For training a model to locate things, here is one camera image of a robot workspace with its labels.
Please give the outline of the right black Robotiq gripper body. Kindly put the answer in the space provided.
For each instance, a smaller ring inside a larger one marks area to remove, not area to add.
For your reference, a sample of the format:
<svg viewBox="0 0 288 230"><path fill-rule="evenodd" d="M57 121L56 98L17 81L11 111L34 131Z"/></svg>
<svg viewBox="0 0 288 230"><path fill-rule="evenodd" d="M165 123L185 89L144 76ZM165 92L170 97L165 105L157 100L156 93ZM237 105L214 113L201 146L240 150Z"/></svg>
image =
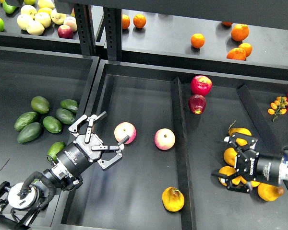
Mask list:
<svg viewBox="0 0 288 230"><path fill-rule="evenodd" d="M247 181L257 181L264 184L280 185L279 171L282 157L279 155L264 155L248 149L249 169Z"/></svg>

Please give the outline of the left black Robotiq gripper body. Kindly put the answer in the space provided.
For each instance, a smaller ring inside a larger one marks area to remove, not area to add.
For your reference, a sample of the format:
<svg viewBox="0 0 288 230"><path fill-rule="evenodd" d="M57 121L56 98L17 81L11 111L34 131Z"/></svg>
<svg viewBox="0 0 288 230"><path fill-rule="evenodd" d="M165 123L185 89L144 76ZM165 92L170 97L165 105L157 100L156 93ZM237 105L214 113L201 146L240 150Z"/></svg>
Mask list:
<svg viewBox="0 0 288 230"><path fill-rule="evenodd" d="M101 150L92 151L93 146L100 146L103 141L91 134L89 142L85 142L85 134L79 135L57 154L58 166L68 177L81 175L101 156Z"/></svg>

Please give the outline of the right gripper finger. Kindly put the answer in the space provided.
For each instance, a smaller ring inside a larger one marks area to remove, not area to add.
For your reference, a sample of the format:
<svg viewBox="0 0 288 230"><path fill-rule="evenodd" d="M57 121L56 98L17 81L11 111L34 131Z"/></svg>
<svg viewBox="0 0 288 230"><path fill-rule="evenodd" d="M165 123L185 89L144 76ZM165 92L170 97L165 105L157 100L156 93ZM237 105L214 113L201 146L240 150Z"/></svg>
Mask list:
<svg viewBox="0 0 288 230"><path fill-rule="evenodd" d="M233 133L231 136L224 138L238 154L238 158L242 162L250 162L252 159L257 159L259 157L259 152L255 150L257 138L253 136L248 136L241 133Z"/></svg>
<svg viewBox="0 0 288 230"><path fill-rule="evenodd" d="M240 177L241 175L240 175L240 172L239 172L239 170L237 170L237 169L235 169L236 170L236 172L233 174L233 175L231 175L231 176L226 176L226 175L223 175L223 174L220 174L218 171L219 171L220 169L218 169L218 170L213 170L212 172L211 172L211 175L213 176L213 177L216 177L217 179L220 177L220 178L224 178L225 179L225 183L227 184L226 186L224 186L227 190L229 190L229 191L234 191L234 192L240 192L240 193L249 193L252 189L251 189L251 187L249 186L249 185L247 185L247 184L243 184L242 182L240 182L238 185L234 185L233 183L232 183L232 179L234 179L234 178L236 178L236 177Z"/></svg>

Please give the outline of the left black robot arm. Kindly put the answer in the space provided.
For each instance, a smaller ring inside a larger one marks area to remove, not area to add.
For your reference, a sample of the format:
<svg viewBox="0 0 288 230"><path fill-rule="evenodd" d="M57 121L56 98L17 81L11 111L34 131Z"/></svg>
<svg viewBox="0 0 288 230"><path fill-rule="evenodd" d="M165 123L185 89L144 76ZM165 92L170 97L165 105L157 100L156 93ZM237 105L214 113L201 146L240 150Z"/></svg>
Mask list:
<svg viewBox="0 0 288 230"><path fill-rule="evenodd" d="M22 182L0 185L0 229L28 230L40 211L47 208L58 190L71 191L83 184L81 174L97 162L103 170L122 158L122 151L129 136L116 145L104 145L93 133L96 122L106 117L82 115L70 127L74 141L60 150L56 160L48 157L52 168L44 172L33 172Z"/></svg>

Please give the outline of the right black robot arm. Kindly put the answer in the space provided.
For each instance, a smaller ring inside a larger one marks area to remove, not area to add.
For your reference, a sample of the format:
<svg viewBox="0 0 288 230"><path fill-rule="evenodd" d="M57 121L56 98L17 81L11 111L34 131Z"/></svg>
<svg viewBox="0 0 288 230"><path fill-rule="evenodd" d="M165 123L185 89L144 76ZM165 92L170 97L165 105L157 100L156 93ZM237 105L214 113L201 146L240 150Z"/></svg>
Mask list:
<svg viewBox="0 0 288 230"><path fill-rule="evenodd" d="M266 155L255 150L258 139L252 136L233 133L224 141L237 152L234 173L226 175L215 170L211 175L220 178L228 190L249 193L251 181L275 186L288 181L288 147L282 155Z"/></svg>

